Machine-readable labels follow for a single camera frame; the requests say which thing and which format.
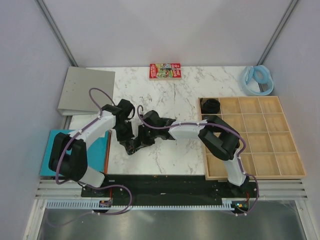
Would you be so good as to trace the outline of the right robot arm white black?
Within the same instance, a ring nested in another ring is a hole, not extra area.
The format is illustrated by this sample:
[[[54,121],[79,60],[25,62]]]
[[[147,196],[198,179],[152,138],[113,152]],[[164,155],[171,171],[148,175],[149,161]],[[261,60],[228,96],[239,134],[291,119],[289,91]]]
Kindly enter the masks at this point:
[[[150,110],[138,117],[142,127],[146,127],[147,139],[163,140],[191,139],[201,141],[209,152],[221,160],[227,172],[229,191],[235,197],[247,191],[247,174],[243,168],[240,154],[246,147],[244,139],[220,117],[213,116],[201,121],[182,122],[176,119],[160,117]]]

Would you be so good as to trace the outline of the floral navy necktie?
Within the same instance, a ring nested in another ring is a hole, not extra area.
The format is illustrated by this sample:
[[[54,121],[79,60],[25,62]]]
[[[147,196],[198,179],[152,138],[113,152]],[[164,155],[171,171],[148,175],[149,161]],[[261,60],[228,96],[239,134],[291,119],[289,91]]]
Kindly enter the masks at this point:
[[[126,141],[124,144],[125,151],[129,156],[133,155],[134,153],[145,147],[146,146],[142,144],[141,141],[138,139],[131,139],[129,141]]]

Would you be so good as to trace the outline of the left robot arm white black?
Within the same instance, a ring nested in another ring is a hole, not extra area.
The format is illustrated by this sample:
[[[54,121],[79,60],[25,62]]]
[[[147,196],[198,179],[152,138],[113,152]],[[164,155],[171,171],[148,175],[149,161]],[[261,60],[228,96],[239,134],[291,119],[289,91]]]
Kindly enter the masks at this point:
[[[106,196],[110,185],[104,181],[102,172],[88,165],[87,150],[102,134],[114,129],[117,141],[132,153],[134,134],[131,119],[134,115],[134,105],[121,99],[116,106],[106,104],[98,116],[81,129],[69,134],[58,133],[48,162],[48,168],[55,172],[56,183],[60,184],[59,175],[62,175],[67,180],[91,186],[99,197]]]

